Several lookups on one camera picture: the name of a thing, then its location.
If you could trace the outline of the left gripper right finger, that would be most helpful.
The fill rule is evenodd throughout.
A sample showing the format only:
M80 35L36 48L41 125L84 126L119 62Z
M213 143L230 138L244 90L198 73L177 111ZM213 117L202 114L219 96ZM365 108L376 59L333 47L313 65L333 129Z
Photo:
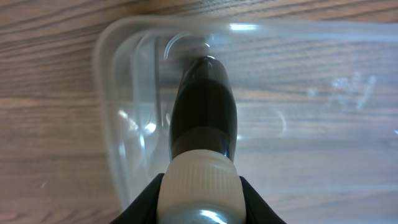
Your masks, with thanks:
M246 206L245 224L286 224L244 177L240 176L239 178Z

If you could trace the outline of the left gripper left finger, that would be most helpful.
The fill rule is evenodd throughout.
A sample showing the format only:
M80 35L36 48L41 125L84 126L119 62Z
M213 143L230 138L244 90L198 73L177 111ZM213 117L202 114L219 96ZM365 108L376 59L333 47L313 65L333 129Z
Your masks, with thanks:
M164 173L157 174L138 197L110 224L157 224L157 204Z

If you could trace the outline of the black bottle white cap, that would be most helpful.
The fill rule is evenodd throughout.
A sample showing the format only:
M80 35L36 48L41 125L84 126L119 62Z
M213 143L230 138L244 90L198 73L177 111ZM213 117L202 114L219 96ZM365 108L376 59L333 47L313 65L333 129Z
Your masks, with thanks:
M224 66L200 57L184 72L169 128L170 164L160 185L159 223L244 223L233 164L237 109Z

